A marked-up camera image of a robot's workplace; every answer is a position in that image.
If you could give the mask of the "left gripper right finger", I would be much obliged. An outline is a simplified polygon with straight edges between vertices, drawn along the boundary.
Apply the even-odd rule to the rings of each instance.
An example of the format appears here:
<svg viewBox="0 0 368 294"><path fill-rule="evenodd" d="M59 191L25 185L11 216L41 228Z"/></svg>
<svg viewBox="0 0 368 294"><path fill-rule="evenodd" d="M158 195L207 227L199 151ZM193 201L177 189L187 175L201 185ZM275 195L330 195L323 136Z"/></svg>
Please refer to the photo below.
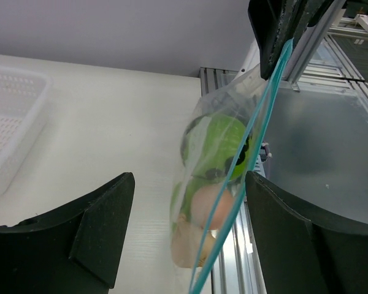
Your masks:
<svg viewBox="0 0 368 294"><path fill-rule="evenodd" d="M247 207L267 293L368 293L368 224L250 171Z"/></svg>

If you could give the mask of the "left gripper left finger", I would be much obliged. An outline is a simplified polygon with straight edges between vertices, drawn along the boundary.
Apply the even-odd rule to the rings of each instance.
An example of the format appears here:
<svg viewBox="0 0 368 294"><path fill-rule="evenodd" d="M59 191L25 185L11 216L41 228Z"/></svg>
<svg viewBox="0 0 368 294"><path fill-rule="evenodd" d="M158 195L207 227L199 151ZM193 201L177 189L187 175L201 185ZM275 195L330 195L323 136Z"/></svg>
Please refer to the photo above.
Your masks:
<svg viewBox="0 0 368 294"><path fill-rule="evenodd" d="M108 293L115 287L134 198L123 173L14 226L0 226L0 293Z"/></svg>

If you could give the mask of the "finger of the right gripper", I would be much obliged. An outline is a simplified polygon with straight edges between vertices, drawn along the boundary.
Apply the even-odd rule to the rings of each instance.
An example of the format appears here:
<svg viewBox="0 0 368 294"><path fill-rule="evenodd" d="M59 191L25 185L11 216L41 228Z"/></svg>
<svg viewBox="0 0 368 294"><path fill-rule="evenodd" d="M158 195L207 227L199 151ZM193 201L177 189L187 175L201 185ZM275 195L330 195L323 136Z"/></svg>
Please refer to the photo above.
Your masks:
<svg viewBox="0 0 368 294"><path fill-rule="evenodd" d="M282 22L282 44L293 39L296 46L307 27L315 26L333 0L286 1Z"/></svg>
<svg viewBox="0 0 368 294"><path fill-rule="evenodd" d="M251 0L248 17L259 48L261 78L272 75L282 50L279 29L284 21L286 1Z"/></svg>

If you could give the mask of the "pink fake egg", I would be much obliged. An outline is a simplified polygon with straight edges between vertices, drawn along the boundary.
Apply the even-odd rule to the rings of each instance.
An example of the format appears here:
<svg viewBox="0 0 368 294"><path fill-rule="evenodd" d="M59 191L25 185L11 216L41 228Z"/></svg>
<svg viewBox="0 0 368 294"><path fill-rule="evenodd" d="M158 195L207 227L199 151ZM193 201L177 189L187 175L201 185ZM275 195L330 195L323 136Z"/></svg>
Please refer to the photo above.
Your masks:
<svg viewBox="0 0 368 294"><path fill-rule="evenodd" d="M201 228L206 228L207 219L216 202L221 187L222 184L209 184L195 192L190 209L192 223ZM223 226L227 216L231 212L234 200L232 193L225 189L217 204L210 225L207 227L208 230L218 230Z"/></svg>

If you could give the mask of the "beige fake garlic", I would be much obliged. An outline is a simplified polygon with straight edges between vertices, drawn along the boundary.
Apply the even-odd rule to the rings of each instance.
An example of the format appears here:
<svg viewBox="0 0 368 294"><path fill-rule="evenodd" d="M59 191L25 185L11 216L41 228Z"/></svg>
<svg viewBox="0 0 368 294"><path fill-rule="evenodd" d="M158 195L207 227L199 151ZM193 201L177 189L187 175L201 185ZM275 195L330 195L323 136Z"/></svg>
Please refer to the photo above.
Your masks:
<svg viewBox="0 0 368 294"><path fill-rule="evenodd" d="M184 214L178 216L171 236L171 257L180 268L203 267L209 257L216 239L206 233L201 244L203 229L187 221Z"/></svg>

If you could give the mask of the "clear zip top bag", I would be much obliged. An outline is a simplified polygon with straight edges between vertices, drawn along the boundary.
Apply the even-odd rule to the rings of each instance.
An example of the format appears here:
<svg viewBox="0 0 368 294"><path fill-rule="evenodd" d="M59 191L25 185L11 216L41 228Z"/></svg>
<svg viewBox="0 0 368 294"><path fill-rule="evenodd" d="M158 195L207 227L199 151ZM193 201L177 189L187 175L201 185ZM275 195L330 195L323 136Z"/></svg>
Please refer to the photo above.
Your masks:
<svg viewBox="0 0 368 294"><path fill-rule="evenodd" d="M254 66L202 96L183 131L169 210L176 293L200 293L223 248L292 50L286 41L270 77Z"/></svg>

